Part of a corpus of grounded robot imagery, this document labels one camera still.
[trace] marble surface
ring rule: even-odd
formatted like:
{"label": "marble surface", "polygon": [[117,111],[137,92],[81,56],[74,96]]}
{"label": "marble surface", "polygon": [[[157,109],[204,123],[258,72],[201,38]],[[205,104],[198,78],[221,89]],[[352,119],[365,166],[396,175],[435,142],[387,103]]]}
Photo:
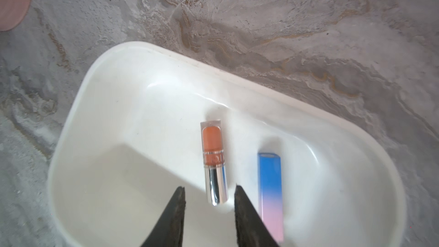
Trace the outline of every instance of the marble surface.
{"label": "marble surface", "polygon": [[32,0],[0,33],[0,246],[68,246],[47,208],[51,155],[87,69],[132,40],[365,129],[405,186],[403,246],[439,245],[439,0]]}

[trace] white plastic tray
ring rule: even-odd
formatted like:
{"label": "white plastic tray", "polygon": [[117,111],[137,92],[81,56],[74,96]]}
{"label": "white plastic tray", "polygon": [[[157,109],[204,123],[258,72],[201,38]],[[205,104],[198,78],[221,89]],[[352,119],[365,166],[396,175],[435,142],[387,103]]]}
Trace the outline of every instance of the white plastic tray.
{"label": "white plastic tray", "polygon": [[[200,122],[221,119],[230,199],[205,195]],[[258,207],[258,151],[282,157],[282,246],[397,247],[404,190],[384,149],[354,124],[144,42],[88,71],[49,172],[58,228],[74,246],[137,247],[175,188],[184,246],[236,246],[233,193]]]}

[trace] lipstick box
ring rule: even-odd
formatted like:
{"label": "lipstick box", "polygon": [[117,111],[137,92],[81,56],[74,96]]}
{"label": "lipstick box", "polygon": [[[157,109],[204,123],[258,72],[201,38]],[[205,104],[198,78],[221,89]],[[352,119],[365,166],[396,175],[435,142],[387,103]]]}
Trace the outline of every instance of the lipstick box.
{"label": "lipstick box", "polygon": [[259,215],[278,243],[284,240],[281,158],[275,153],[258,154]]}

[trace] lipstick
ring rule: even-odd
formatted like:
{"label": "lipstick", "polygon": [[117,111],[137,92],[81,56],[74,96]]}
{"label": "lipstick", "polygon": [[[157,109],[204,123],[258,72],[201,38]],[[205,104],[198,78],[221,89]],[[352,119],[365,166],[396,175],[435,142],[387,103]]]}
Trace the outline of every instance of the lipstick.
{"label": "lipstick", "polygon": [[204,173],[208,201],[216,206],[227,201],[227,180],[222,148],[221,121],[201,123]]}

